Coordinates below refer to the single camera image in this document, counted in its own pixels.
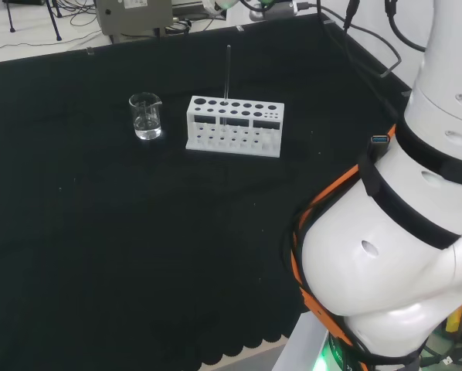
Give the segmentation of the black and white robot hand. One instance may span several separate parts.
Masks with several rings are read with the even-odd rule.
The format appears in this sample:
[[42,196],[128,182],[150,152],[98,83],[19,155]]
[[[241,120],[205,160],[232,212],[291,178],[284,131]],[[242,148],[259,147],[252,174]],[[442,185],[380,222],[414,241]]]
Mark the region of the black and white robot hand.
[[217,16],[231,9],[238,2],[239,0],[202,0],[202,5],[210,15]]

